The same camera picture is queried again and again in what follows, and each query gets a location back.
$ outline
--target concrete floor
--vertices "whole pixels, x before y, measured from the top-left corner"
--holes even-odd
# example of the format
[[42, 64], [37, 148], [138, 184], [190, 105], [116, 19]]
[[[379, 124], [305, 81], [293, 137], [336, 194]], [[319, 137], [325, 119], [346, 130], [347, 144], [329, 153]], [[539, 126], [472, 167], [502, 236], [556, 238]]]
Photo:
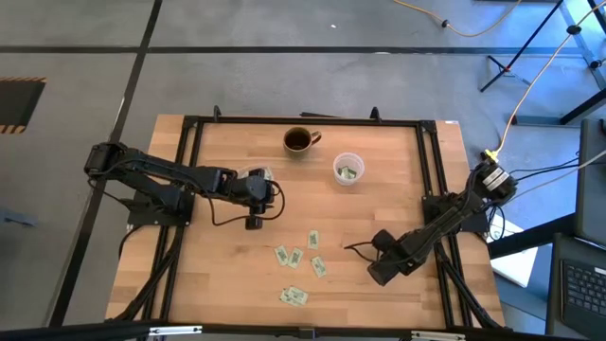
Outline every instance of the concrete floor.
[[[575, 17], [587, 7], [582, 0], [566, 3]], [[480, 30], [510, 6], [472, 0], [422, 5], [465, 31]], [[173, 0], [163, 5], [151, 44], [519, 46], [551, 7], [522, 4], [491, 33], [464, 39], [389, 0]], [[0, 0], [0, 45], [138, 45], [151, 8], [150, 0]], [[587, 25], [586, 40], [599, 53], [603, 33], [593, 17]], [[556, 13], [533, 45], [557, 46], [565, 28]], [[505, 63], [510, 57], [497, 58]], [[2, 76], [49, 78], [27, 131], [0, 135], [0, 206], [41, 221], [34, 228], [0, 224], [0, 329], [45, 323], [88, 194], [81, 168], [90, 147], [111, 132], [133, 60], [0, 54]], [[514, 71], [532, 79], [545, 62], [524, 57]], [[158, 114], [209, 115], [215, 104], [225, 115], [343, 117], [367, 117], [378, 106], [384, 117], [458, 120], [473, 166], [480, 151], [497, 145], [526, 89], [501, 79], [480, 94], [478, 87], [496, 71], [485, 56], [150, 55], [122, 140], [146, 149]], [[583, 59], [558, 58], [521, 114], [559, 116], [597, 90]], [[566, 161], [578, 148], [576, 129], [514, 127], [500, 159], [509, 170], [537, 168]], [[547, 178], [524, 181], [520, 189]], [[575, 185], [570, 176], [507, 205], [508, 220], [528, 228], [572, 212]], [[118, 186], [110, 191], [129, 194]], [[67, 323], [102, 320], [126, 216], [103, 201]]]

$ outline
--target paper money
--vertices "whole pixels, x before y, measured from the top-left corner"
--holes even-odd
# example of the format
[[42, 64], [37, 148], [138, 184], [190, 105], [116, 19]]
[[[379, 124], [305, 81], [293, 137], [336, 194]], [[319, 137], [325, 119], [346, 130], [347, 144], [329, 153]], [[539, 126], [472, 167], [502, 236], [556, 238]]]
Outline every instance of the paper money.
[[280, 295], [280, 300], [284, 303], [288, 303], [292, 306], [295, 307], [299, 307], [300, 305], [292, 298], [288, 295], [289, 290], [288, 289], [283, 289], [282, 290], [282, 295]]
[[296, 304], [305, 305], [307, 303], [308, 294], [301, 289], [291, 286], [285, 293], [286, 296], [290, 297]]
[[320, 243], [320, 234], [316, 230], [310, 231], [310, 235], [307, 238], [307, 248], [312, 250], [318, 249], [318, 244]]
[[296, 269], [296, 267], [299, 266], [299, 263], [301, 262], [302, 258], [303, 251], [295, 248], [291, 256], [288, 258], [288, 266], [292, 267], [293, 269]]
[[280, 263], [280, 265], [284, 266], [288, 263], [288, 252], [286, 252], [284, 245], [275, 248], [274, 252], [276, 252], [277, 262]]
[[326, 275], [326, 265], [324, 265], [324, 261], [320, 256], [312, 258], [312, 268], [318, 278], [322, 278]]

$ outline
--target plastic cup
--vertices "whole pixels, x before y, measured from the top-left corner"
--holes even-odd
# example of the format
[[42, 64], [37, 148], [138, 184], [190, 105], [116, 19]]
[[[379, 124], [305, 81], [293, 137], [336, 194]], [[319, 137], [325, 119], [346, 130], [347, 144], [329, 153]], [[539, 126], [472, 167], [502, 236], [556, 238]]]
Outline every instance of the plastic cup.
[[[347, 179], [339, 174], [339, 169], [348, 167], [356, 172], [356, 177], [353, 179]], [[358, 181], [364, 175], [364, 161], [362, 157], [354, 153], [341, 153], [335, 157], [332, 163], [332, 170], [334, 172], [334, 179], [342, 186], [351, 186]]]

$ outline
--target coffee mug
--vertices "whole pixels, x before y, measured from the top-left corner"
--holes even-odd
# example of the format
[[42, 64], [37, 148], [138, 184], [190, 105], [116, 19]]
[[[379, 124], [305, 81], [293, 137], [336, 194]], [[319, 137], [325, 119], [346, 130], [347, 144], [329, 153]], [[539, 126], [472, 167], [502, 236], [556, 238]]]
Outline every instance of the coffee mug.
[[290, 157], [301, 157], [305, 155], [310, 148], [316, 144], [322, 133], [313, 132], [302, 127], [294, 127], [284, 134], [284, 150]]

